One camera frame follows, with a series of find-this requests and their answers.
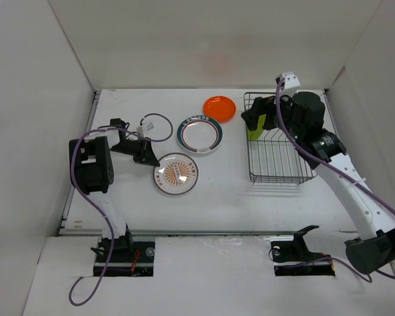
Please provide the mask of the orange sunburst pattern plate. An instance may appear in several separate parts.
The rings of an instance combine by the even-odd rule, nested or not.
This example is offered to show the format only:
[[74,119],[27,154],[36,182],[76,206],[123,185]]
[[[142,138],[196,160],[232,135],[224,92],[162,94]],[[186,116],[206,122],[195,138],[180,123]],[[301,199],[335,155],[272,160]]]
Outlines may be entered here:
[[153,182],[164,194],[181,196],[197,184],[199,169],[196,162],[183,153],[169,153],[159,160],[153,170]]

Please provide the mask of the white plate green red rim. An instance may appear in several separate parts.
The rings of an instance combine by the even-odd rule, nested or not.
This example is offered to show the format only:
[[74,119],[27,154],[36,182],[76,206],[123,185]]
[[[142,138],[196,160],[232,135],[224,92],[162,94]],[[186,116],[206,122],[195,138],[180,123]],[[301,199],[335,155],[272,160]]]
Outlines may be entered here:
[[194,115],[180,123],[176,138],[186,151],[203,155],[215,151],[220,146],[223,130],[215,119],[205,115]]

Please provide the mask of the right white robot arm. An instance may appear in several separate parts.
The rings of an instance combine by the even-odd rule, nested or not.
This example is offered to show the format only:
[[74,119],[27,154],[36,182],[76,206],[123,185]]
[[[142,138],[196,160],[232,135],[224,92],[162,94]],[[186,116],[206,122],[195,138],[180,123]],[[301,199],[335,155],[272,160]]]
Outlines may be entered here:
[[244,96],[241,118],[248,132],[280,130],[299,156],[333,190],[359,236],[346,241],[346,256],[363,275],[395,260],[395,209],[377,197],[354,169],[346,147],[324,128],[325,104],[313,92]]

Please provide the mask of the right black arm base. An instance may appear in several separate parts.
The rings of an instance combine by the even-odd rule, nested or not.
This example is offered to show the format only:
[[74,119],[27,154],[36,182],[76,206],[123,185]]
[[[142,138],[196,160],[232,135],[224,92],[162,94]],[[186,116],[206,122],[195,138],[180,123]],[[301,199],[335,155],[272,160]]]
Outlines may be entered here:
[[319,228],[309,225],[292,235],[278,235],[270,239],[269,258],[273,261],[276,277],[334,277],[331,256],[310,251],[304,236]]

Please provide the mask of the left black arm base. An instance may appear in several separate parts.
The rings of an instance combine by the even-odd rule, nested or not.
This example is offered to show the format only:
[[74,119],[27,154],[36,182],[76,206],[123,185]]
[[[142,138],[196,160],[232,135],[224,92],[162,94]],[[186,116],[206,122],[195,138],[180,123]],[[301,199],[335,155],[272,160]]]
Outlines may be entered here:
[[[91,250],[95,254],[93,275],[99,277],[109,255],[111,240],[102,238]],[[131,234],[117,238],[105,277],[152,277],[155,259],[155,239]]]

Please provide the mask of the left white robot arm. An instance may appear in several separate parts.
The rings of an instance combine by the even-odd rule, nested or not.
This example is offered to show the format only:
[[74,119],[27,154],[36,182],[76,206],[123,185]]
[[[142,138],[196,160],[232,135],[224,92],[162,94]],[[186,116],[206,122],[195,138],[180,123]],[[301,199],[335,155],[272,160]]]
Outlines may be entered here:
[[111,154],[130,155],[137,164],[158,167],[153,142],[139,132],[128,131],[126,122],[114,118],[109,125],[86,132],[83,137],[68,143],[70,181],[103,219],[98,247],[111,248],[111,253],[119,261],[127,261],[133,256],[134,245],[126,220],[111,205],[110,186],[115,181]]

